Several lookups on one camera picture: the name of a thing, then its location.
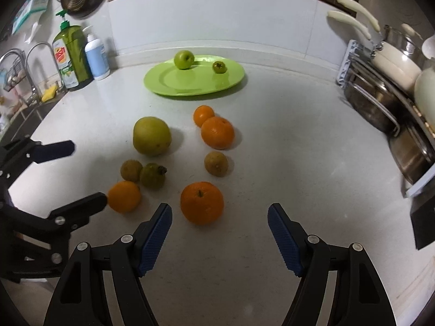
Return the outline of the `white blue pump bottle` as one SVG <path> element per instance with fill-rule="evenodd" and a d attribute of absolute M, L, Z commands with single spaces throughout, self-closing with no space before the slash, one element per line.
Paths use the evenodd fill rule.
<path fill-rule="evenodd" d="M 111 73 L 105 45 L 91 26 L 85 27 L 83 33 L 86 35 L 85 53 L 92 76 L 96 81 L 104 80 Z"/>

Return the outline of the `large yellow-green pear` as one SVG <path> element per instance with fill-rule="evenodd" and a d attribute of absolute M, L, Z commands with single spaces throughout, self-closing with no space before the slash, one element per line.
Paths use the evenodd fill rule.
<path fill-rule="evenodd" d="M 159 118 L 140 118 L 133 127 L 133 147 L 142 155 L 162 155 L 170 148 L 171 143 L 170 128 Z"/>

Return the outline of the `yellow sponge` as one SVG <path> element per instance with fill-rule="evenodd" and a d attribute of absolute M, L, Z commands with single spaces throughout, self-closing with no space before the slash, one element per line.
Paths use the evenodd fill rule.
<path fill-rule="evenodd" d="M 48 102 L 55 98 L 56 93 L 58 91 L 58 85 L 53 84 L 48 89 L 46 89 L 41 97 L 42 103 Z"/>

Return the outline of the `green plate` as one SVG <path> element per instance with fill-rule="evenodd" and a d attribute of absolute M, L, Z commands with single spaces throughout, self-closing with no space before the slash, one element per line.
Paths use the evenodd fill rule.
<path fill-rule="evenodd" d="M 225 74 L 213 72 L 212 64 L 217 60 L 226 64 Z M 158 63 L 146 73 L 144 85 L 147 90 L 160 96 L 201 96 L 234 87 L 244 77 L 244 68 L 234 60 L 215 55 L 198 55 L 187 70 L 178 69 L 173 60 Z"/>

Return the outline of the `white teapot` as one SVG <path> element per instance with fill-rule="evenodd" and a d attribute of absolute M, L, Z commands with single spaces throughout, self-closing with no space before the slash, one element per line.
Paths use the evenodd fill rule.
<path fill-rule="evenodd" d="M 433 35 L 422 44 L 422 52 L 428 58 L 428 67 L 421 72 L 414 85 L 415 104 L 432 130 L 435 126 L 434 40 Z"/>

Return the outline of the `brown kiwi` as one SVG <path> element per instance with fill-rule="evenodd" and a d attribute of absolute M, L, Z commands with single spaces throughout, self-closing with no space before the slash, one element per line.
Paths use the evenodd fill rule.
<path fill-rule="evenodd" d="M 223 153 L 211 151 L 204 158 L 204 167 L 211 175 L 224 177 L 229 170 L 229 161 Z"/>
<path fill-rule="evenodd" d="M 142 164 L 136 160 L 125 161 L 120 168 L 121 177 L 126 181 L 137 183 L 140 180 Z"/>

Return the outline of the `green persimmon with stem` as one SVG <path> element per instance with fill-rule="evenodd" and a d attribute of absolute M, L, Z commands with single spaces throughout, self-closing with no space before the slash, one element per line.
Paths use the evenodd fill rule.
<path fill-rule="evenodd" d="M 146 188 L 157 191 L 164 186 L 167 169 L 157 163 L 148 163 L 140 172 L 139 181 Z"/>

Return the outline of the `medium orange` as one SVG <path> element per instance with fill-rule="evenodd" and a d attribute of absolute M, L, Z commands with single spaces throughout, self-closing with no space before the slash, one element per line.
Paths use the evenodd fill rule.
<path fill-rule="evenodd" d="M 201 126 L 201 138 L 213 149 L 229 149 L 235 139 L 234 127 L 225 118 L 214 116 Z"/>

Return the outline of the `small orange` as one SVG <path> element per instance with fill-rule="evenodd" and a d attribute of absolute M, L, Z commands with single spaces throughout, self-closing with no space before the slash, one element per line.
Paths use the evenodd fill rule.
<path fill-rule="evenodd" d="M 109 189 L 109 207 L 120 214 L 128 214 L 137 209 L 142 201 L 142 193 L 137 184 L 131 181 L 121 181 Z"/>

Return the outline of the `green apple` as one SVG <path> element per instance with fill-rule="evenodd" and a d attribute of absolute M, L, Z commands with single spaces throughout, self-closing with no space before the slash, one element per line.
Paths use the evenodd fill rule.
<path fill-rule="evenodd" d="M 175 54 L 173 62 L 178 69 L 187 70 L 195 62 L 195 56 L 189 50 L 180 50 Z"/>

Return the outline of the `large orange with stem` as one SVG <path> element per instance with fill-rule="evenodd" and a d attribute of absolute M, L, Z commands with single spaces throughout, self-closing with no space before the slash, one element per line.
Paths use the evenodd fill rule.
<path fill-rule="evenodd" d="M 196 182 L 181 192 L 180 209 L 184 217 L 196 225 L 208 225 L 217 221 L 225 207 L 223 194 L 209 182 Z"/>

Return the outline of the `green dish soap bottle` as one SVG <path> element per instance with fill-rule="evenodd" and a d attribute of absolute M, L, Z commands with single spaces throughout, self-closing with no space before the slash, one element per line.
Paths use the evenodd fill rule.
<path fill-rule="evenodd" d="M 52 42 L 58 71 L 68 91 L 80 90 L 93 80 L 85 52 L 86 37 L 79 25 L 71 25 L 65 18 L 65 10 L 56 15 L 62 18 L 60 32 Z"/>

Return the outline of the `cream saucepan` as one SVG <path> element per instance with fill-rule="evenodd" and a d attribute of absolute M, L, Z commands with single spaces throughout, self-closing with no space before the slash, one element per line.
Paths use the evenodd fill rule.
<path fill-rule="evenodd" d="M 374 43 L 369 29 L 345 12 L 329 10 L 327 17 L 348 24 L 359 30 L 372 43 L 370 53 L 373 66 L 392 80 L 407 94 L 414 94 L 414 84 L 422 72 L 426 58 L 410 37 L 385 25 L 385 38 Z"/>

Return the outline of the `metal dish rack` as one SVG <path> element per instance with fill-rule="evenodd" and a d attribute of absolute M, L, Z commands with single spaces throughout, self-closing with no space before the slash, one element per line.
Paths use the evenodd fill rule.
<path fill-rule="evenodd" d="M 347 51 L 344 55 L 341 67 L 339 69 L 336 82 L 344 90 L 345 77 L 349 66 L 352 62 L 358 62 L 367 67 L 367 69 L 385 83 L 387 89 L 396 96 L 400 104 L 400 127 L 401 130 L 409 124 L 415 126 L 420 131 L 422 136 L 427 138 L 427 141 L 434 148 L 434 131 L 426 122 L 423 115 L 420 113 L 414 102 L 405 95 L 391 80 L 382 75 L 369 61 L 368 54 L 365 48 L 362 47 L 356 40 L 351 40 L 348 44 Z M 434 164 L 429 170 L 415 183 L 410 184 L 406 181 L 404 196 L 415 197 L 422 193 L 429 186 L 434 184 Z"/>

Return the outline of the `small green persimmon on plate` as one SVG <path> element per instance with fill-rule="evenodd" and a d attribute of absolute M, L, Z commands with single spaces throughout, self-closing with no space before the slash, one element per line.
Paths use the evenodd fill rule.
<path fill-rule="evenodd" d="M 212 70 L 216 74 L 225 74 L 227 72 L 226 64 L 222 60 L 217 60 L 212 64 Z"/>

